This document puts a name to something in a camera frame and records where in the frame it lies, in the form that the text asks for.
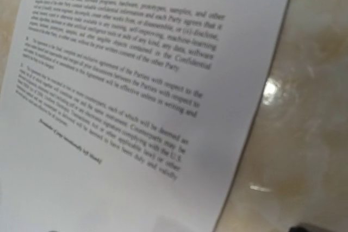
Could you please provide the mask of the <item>white paper sheet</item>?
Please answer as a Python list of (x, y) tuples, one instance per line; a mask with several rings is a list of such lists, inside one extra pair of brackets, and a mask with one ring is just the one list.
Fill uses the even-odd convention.
[(213, 231), (288, 0), (21, 0), (1, 231)]

